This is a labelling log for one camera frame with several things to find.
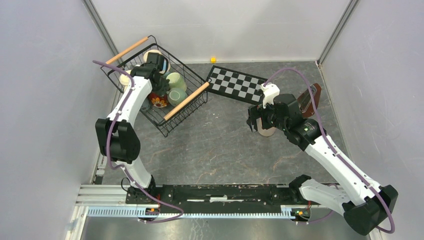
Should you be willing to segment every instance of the wooden handle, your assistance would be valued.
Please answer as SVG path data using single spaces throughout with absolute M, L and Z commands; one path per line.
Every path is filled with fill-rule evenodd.
M 143 39 L 141 39 L 140 41 L 134 43 L 132 46 L 130 46 L 129 48 L 125 49 L 124 51 L 118 53 L 118 55 L 112 57 L 109 61 L 107 61 L 107 64 L 111 64 L 113 62 L 115 62 L 116 60 L 120 59 L 122 56 L 124 56 L 125 54 L 129 53 L 131 50 L 135 49 L 136 47 L 140 46 L 142 43 L 144 43 L 145 41 L 147 41 L 147 39 L 149 39 L 148 36 L 143 37 Z
M 191 100 L 193 100 L 197 95 L 202 93 L 207 87 L 209 87 L 209 82 L 203 83 L 196 91 L 194 91 L 190 96 L 184 99 L 180 104 L 174 107 L 168 114 L 166 114 L 163 119 L 168 121 L 172 116 L 174 116 L 178 111 L 180 111 L 185 105 L 187 105 Z

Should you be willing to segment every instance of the wire basket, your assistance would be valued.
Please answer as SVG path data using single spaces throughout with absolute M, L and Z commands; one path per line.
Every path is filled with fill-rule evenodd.
M 148 38 L 154 40 L 154 43 L 151 43 L 147 47 L 138 51 L 128 59 L 124 60 L 117 67 L 123 70 L 131 70 L 135 65 L 141 65 L 144 63 L 143 55 L 149 50 L 155 49 L 159 50 L 163 56 L 165 56 L 170 63 L 170 72 L 179 73 L 183 76 L 185 84 L 187 85 L 186 93 L 188 97 L 185 101 L 179 105 L 173 107 L 168 105 L 166 107 L 155 107 L 151 106 L 147 110 L 140 109 L 140 112 L 163 134 L 164 137 L 167 137 L 168 134 L 175 129 L 181 122 L 183 122 L 188 116 L 190 116 L 195 110 L 197 110 L 201 105 L 205 104 L 208 101 L 208 92 L 206 88 L 209 83 L 201 78 L 197 73 L 191 70 L 187 65 L 178 60 L 174 55 L 169 53 L 166 49 L 159 46 L 156 38 L 152 35 L 143 38 L 139 42 L 127 48 L 125 51 L 116 55 L 114 58 L 109 60 L 107 63 L 110 64 L 123 55 L 135 49 L 142 43 L 146 42 Z M 124 86 L 119 82 L 120 73 L 114 70 L 109 70 L 108 68 L 100 68 L 107 76 L 107 78 L 112 82 L 112 84 L 119 90 L 120 94 L 124 93 Z

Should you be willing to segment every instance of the checkerboard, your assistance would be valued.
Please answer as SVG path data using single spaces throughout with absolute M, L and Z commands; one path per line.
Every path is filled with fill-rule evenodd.
M 213 66 L 207 76 L 208 92 L 249 104 L 258 104 L 266 79 L 220 66 Z

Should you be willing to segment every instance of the flower pattern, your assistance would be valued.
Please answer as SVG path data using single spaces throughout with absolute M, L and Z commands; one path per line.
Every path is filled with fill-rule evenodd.
M 167 106 L 165 100 L 161 100 L 159 97 L 152 98 L 151 103 L 157 108 L 163 108 Z

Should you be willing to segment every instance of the red mug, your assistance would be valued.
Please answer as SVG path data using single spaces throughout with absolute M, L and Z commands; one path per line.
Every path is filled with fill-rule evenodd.
M 164 96 L 159 96 L 156 93 L 152 92 L 148 95 L 148 99 L 156 108 L 164 108 L 168 106 L 168 96 L 165 94 Z

